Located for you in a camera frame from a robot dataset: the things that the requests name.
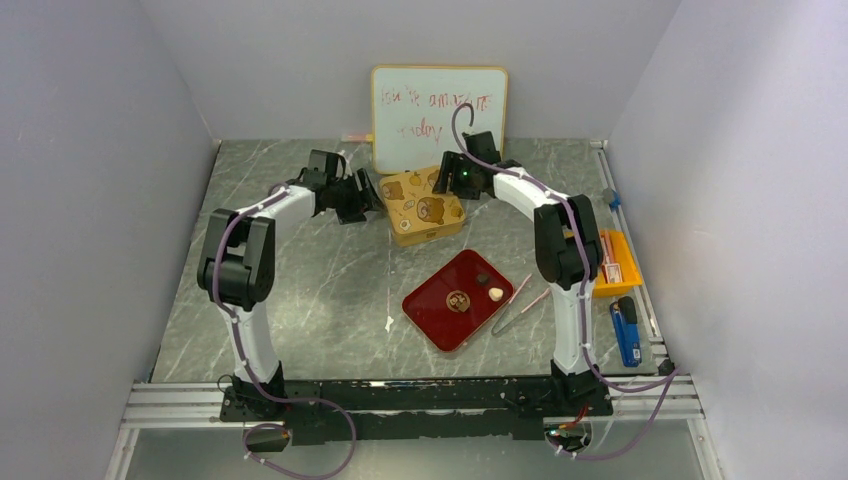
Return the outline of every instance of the whiteboard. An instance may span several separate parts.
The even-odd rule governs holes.
[[[371,72],[374,169],[381,174],[440,165],[446,150],[458,152],[451,133],[491,131],[503,151],[508,76],[499,67],[417,67],[381,65]]]

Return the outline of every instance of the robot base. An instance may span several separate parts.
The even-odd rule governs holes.
[[[287,381],[285,392],[292,399],[338,403],[353,416],[360,440],[487,435],[536,440],[545,417],[574,417],[586,405],[589,416],[612,415],[609,390],[592,372],[564,375],[551,367],[547,376]],[[245,385],[253,388],[237,382],[226,389],[221,421],[285,421],[298,445],[350,439],[339,412],[319,404],[274,404],[236,390]]]

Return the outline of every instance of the cartoon bear print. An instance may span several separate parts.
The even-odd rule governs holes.
[[[430,188],[436,186],[436,182],[439,180],[439,170],[433,171],[430,175],[427,175],[427,183],[430,184]]]
[[[403,187],[400,182],[386,182],[381,188],[386,200],[403,200]]]
[[[444,225],[445,200],[443,198],[424,197],[418,200],[418,218],[425,222]]]

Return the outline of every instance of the whiteboard frame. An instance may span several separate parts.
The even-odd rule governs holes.
[[[417,68],[422,70],[498,70],[503,72],[504,74],[504,110],[503,115],[501,116],[501,144],[500,144],[500,152],[503,153],[503,145],[506,141],[506,103],[508,100],[507,92],[509,91],[509,73],[503,67],[495,67],[495,66],[474,66],[474,65],[377,65],[373,69],[371,69],[371,167],[374,168],[374,171],[379,173],[380,175],[394,175],[396,173],[403,172],[387,172],[380,171],[377,168],[377,103],[376,98],[374,97],[374,74],[377,73],[377,70],[381,68]]]

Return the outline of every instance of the yellow box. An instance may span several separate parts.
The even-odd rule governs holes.
[[[401,247],[459,233],[465,210],[456,195],[433,193],[439,167],[405,172],[380,180],[392,236]]]
[[[633,254],[630,253],[630,246],[627,244],[627,237],[621,232],[614,230],[602,230],[601,241],[604,236],[609,236],[612,242],[612,250],[615,255],[615,261],[621,266],[621,277],[623,282],[607,283],[603,272],[598,272],[598,278],[595,281],[596,297],[615,297],[624,295],[633,287],[642,285],[642,275],[639,274],[639,268],[636,267],[636,262],[633,260]]]

